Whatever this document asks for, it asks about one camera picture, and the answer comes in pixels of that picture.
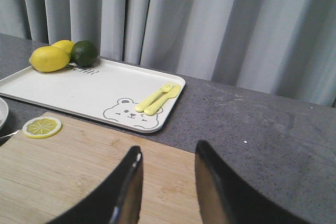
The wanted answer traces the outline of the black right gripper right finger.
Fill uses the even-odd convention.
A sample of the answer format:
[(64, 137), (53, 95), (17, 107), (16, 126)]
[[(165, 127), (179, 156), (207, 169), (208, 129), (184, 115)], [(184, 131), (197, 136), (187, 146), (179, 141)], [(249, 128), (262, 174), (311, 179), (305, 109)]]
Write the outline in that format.
[(197, 142), (195, 181), (203, 223), (305, 223), (240, 178), (207, 141)]

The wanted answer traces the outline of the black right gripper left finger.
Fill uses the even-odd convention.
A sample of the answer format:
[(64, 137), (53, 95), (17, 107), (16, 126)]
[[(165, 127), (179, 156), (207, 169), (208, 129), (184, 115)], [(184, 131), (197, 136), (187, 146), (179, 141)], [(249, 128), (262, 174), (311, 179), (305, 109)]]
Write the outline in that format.
[(49, 223), (138, 223), (142, 190), (143, 155), (133, 146), (94, 191)]

